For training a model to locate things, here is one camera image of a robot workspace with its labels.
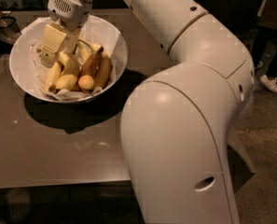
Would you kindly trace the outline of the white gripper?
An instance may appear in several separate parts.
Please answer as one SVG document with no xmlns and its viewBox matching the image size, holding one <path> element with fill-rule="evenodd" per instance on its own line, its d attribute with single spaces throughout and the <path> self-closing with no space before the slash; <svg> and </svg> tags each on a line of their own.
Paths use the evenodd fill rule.
<svg viewBox="0 0 277 224">
<path fill-rule="evenodd" d="M 46 63 L 53 63 L 61 49 L 65 53 L 75 50 L 81 28 L 92 7 L 92 0 L 48 0 L 48 12 L 53 21 L 63 27 L 51 22 L 46 25 L 42 42 L 40 58 Z"/>
</svg>

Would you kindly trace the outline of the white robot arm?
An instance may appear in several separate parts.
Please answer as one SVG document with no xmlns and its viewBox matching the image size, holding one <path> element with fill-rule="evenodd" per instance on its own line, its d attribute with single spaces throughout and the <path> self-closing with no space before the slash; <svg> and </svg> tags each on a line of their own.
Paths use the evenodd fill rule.
<svg viewBox="0 0 277 224">
<path fill-rule="evenodd" d="M 173 66 L 124 105 L 124 159 L 145 224 L 240 224 L 228 162 L 254 85 L 244 44 L 193 0 L 123 0 Z"/>
</svg>

